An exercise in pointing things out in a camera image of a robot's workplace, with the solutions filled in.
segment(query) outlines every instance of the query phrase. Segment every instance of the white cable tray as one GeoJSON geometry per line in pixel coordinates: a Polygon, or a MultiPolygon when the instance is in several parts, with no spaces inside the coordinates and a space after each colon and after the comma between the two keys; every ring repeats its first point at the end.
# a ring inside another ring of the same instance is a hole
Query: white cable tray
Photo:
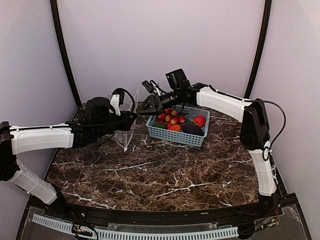
{"type": "MultiPolygon", "coordinates": [[[[48,216],[33,214],[32,222],[65,234],[73,235],[71,232],[73,225],[71,221],[56,220],[48,216]]],[[[93,233],[90,239],[96,239],[95,233],[92,230],[84,226],[82,226],[81,229],[93,233]]],[[[95,230],[99,235],[99,240],[218,240],[239,236],[237,227],[185,233],[135,233],[110,231],[99,228],[95,228],[95,230]]]]}

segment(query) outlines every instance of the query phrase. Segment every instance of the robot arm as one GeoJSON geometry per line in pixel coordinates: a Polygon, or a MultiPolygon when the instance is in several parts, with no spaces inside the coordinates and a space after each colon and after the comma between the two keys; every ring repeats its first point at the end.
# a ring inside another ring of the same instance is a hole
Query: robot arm
{"type": "Polygon", "coordinates": [[[124,103],[125,89],[116,89],[111,100],[95,97],[85,105],[85,116],[80,121],[72,121],[50,126],[20,127],[0,123],[0,181],[8,181],[28,194],[32,194],[45,204],[50,205],[58,199],[59,190],[40,179],[27,169],[17,155],[43,149],[81,148],[94,143],[98,138],[113,134],[115,131],[129,131],[137,114],[120,111],[124,103]]]}
{"type": "Polygon", "coordinates": [[[262,100],[243,99],[218,91],[203,83],[190,85],[182,69],[166,74],[172,92],[157,94],[158,86],[142,83],[152,93],[137,109],[141,115],[159,115],[177,104],[188,103],[219,111],[238,120],[241,125],[240,142],[250,153],[259,184],[259,199],[273,202],[277,190],[275,163],[270,149],[269,122],[262,100]]]}

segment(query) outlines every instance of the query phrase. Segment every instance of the white wall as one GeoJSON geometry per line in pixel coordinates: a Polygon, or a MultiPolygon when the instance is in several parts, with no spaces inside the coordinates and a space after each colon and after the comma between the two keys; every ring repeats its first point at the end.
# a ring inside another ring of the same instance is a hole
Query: white wall
{"type": "MultiPolygon", "coordinates": [[[[61,60],[50,1],[0,1],[0,122],[38,126],[70,120],[76,111],[61,60]]],[[[44,177],[54,150],[19,159],[44,177]]],[[[16,238],[28,195],[0,182],[0,239],[16,238]]]]}
{"type": "Polygon", "coordinates": [[[60,0],[60,17],[83,102],[117,87],[148,92],[183,68],[192,83],[243,96],[264,0],[60,0]]]}
{"type": "MultiPolygon", "coordinates": [[[[320,235],[320,2],[273,1],[253,97],[279,103],[287,127],[273,153],[289,192],[296,192],[311,231],[320,235]]],[[[283,117],[269,107],[271,135],[283,117]]]]}

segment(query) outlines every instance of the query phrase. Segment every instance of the toy fruit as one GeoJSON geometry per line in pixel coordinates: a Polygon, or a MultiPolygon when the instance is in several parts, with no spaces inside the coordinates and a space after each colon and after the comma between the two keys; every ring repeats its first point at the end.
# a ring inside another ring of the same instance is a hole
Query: toy fruit
{"type": "Polygon", "coordinates": [[[165,114],[167,114],[167,115],[170,115],[171,112],[172,112],[172,109],[171,109],[171,108],[168,108],[168,109],[165,110],[165,114]]]}
{"type": "Polygon", "coordinates": [[[193,122],[200,128],[206,125],[206,118],[204,116],[197,116],[193,122]]]}
{"type": "Polygon", "coordinates": [[[161,115],[158,116],[158,119],[161,121],[164,121],[166,119],[166,115],[162,113],[161,115]]]}
{"type": "Polygon", "coordinates": [[[195,124],[193,121],[189,120],[188,118],[185,117],[184,119],[185,119],[185,123],[187,123],[187,124],[189,124],[189,125],[192,125],[192,126],[198,127],[197,124],[195,124]]]}
{"type": "Polygon", "coordinates": [[[171,123],[172,125],[176,125],[176,124],[179,123],[179,120],[178,120],[178,118],[174,117],[174,118],[171,119],[170,123],[171,123]]]}
{"type": "Polygon", "coordinates": [[[171,119],[172,119],[172,116],[171,116],[171,115],[167,115],[167,116],[165,117],[165,121],[166,121],[167,123],[169,123],[169,122],[171,121],[171,119]]]}
{"type": "Polygon", "coordinates": [[[171,127],[168,128],[170,131],[175,131],[175,132],[180,132],[181,131],[181,126],[178,124],[172,125],[171,127]]]}
{"type": "Polygon", "coordinates": [[[175,116],[175,117],[178,116],[178,114],[179,114],[179,113],[178,113],[176,110],[174,110],[174,111],[171,112],[171,115],[172,115],[172,116],[175,116]]]}
{"type": "Polygon", "coordinates": [[[186,119],[185,119],[184,116],[180,116],[180,117],[178,118],[178,120],[179,120],[179,123],[180,123],[180,124],[183,124],[183,123],[186,121],[186,119]]]}
{"type": "Polygon", "coordinates": [[[204,132],[202,131],[202,129],[198,126],[194,126],[194,125],[190,125],[190,124],[183,124],[182,126],[182,131],[185,134],[193,134],[193,135],[198,135],[198,136],[203,136],[204,132]]]}
{"type": "Polygon", "coordinates": [[[167,129],[167,125],[160,122],[156,122],[153,126],[160,129],[167,129]]]}

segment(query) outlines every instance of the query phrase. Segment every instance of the green vegetable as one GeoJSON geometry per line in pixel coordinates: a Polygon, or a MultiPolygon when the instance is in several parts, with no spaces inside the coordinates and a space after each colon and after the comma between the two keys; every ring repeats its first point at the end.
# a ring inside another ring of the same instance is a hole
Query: green vegetable
{"type": "Polygon", "coordinates": [[[198,135],[198,136],[203,136],[204,135],[204,131],[202,131],[202,129],[198,126],[194,126],[191,124],[183,124],[182,126],[182,131],[185,134],[193,134],[193,135],[198,135]]]}
{"type": "Polygon", "coordinates": [[[198,127],[197,124],[195,124],[193,121],[189,120],[189,119],[186,118],[186,117],[184,117],[184,118],[185,118],[185,122],[186,122],[187,124],[198,127]]]}
{"type": "Polygon", "coordinates": [[[160,122],[156,122],[153,126],[160,129],[167,129],[167,125],[160,122]]]}

